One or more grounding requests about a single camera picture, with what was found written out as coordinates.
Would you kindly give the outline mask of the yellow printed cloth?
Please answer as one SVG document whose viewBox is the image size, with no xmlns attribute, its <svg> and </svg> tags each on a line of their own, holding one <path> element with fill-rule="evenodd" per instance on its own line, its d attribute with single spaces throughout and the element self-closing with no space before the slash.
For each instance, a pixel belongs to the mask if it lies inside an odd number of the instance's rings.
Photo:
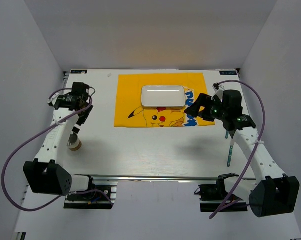
<svg viewBox="0 0 301 240">
<path fill-rule="evenodd" d="M 144 86 L 182 86 L 184 107 L 143 107 L 142 88 Z M 127 74 L 118 77 L 115 127 L 125 128 L 166 128 L 214 126 L 214 121 L 206 121 L 185 114 L 199 95 L 208 89 L 202 73 L 153 73 Z"/>
</svg>

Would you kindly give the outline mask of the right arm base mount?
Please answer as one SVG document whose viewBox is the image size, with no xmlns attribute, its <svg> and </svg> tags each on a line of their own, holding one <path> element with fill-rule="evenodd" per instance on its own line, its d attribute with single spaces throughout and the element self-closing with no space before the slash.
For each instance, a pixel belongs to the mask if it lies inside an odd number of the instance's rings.
<svg viewBox="0 0 301 240">
<path fill-rule="evenodd" d="M 224 198 L 228 195 L 225 189 L 225 180 L 238 177 L 238 174 L 228 173 L 220 175 L 215 184 L 200 184 L 195 190 L 194 195 L 200 196 L 200 212 L 201 213 L 213 213 Z M 232 206 L 224 208 L 221 212 L 247 212 L 248 205 L 246 202 L 239 200 L 238 197 L 232 195 L 230 200 L 226 202 L 226 205 L 232 204 Z"/>
</svg>

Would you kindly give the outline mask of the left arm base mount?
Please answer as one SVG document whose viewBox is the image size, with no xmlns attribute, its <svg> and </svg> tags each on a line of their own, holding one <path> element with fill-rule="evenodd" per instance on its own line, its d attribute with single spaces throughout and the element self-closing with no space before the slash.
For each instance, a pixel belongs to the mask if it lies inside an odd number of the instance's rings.
<svg viewBox="0 0 301 240">
<path fill-rule="evenodd" d="M 89 193 L 70 194 L 65 198 L 64 209 L 68 210 L 111 210 L 116 201 L 116 181 L 91 180 Z"/>
</svg>

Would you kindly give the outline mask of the left blue corner label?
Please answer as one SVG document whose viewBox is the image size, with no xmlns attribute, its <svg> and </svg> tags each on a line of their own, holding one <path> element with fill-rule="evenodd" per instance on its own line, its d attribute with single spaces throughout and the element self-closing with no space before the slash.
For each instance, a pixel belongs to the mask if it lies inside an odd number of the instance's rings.
<svg viewBox="0 0 301 240">
<path fill-rule="evenodd" d="M 73 69 L 70 71 L 70 74 L 87 74 L 88 73 L 88 70 L 87 69 Z"/>
</svg>

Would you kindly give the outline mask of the right blue corner label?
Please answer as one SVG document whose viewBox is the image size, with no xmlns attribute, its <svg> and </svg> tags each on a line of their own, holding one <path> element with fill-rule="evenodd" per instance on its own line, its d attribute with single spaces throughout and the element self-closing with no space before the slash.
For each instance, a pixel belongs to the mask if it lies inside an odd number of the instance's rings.
<svg viewBox="0 0 301 240">
<path fill-rule="evenodd" d="M 222 76 L 237 76 L 238 75 L 237 71 L 220 71 L 219 74 Z"/>
</svg>

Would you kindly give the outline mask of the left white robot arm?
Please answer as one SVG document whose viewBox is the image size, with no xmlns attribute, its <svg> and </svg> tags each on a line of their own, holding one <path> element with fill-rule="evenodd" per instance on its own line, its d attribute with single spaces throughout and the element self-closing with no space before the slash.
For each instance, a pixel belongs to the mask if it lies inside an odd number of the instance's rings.
<svg viewBox="0 0 301 240">
<path fill-rule="evenodd" d="M 23 172 L 36 194 L 66 196 L 72 192 L 86 200 L 96 195 L 96 187 L 84 175 L 70 174 L 64 161 L 70 151 L 81 146 L 79 126 L 93 109 L 90 86 L 75 82 L 66 94 L 56 94 L 48 104 L 54 108 L 51 128 L 33 161 L 27 161 Z"/>
</svg>

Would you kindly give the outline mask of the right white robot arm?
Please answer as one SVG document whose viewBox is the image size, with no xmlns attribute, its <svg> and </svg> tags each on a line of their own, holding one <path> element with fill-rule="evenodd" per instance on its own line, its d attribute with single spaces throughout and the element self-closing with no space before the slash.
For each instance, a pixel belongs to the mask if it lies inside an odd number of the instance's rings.
<svg viewBox="0 0 301 240">
<path fill-rule="evenodd" d="M 215 186 L 202 185 L 202 200 L 214 197 L 247 201 L 258 218 L 290 214 L 294 211 L 300 183 L 288 176 L 272 158 L 265 145 L 258 140 L 259 133 L 252 118 L 243 113 L 242 95 L 238 90 L 223 90 L 214 96 L 201 93 L 185 110 L 187 115 L 212 122 L 220 120 L 247 159 L 256 182 L 241 180 L 235 173 L 220 175 Z"/>
</svg>

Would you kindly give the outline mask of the cup with wooden base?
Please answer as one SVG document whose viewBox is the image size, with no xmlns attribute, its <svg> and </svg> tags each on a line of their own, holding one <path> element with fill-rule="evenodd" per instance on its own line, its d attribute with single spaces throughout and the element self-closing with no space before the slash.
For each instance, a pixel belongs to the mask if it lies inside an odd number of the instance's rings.
<svg viewBox="0 0 301 240">
<path fill-rule="evenodd" d="M 76 133 L 70 135 L 67 147 L 73 152 L 78 151 L 82 147 L 82 142 Z"/>
</svg>

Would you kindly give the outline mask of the white rectangular plate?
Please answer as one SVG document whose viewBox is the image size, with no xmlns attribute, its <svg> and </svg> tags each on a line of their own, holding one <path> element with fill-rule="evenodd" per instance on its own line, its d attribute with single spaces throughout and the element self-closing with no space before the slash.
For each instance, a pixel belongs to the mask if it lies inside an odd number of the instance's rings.
<svg viewBox="0 0 301 240">
<path fill-rule="evenodd" d="M 143 107 L 184 107 L 185 90 L 181 85 L 146 85 L 141 90 Z"/>
</svg>

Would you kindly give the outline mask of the blue corner label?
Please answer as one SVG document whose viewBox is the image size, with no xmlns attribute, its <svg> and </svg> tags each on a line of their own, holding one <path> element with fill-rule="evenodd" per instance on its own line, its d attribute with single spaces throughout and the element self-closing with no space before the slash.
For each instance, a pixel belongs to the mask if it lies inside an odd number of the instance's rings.
<svg viewBox="0 0 301 240">
<path fill-rule="evenodd" d="M 88 73 L 88 70 L 87 69 L 73 69 L 70 71 L 70 74 L 87 74 Z"/>
<path fill-rule="evenodd" d="M 237 71 L 220 71 L 219 74 L 222 76 L 237 76 L 238 75 Z"/>
</svg>

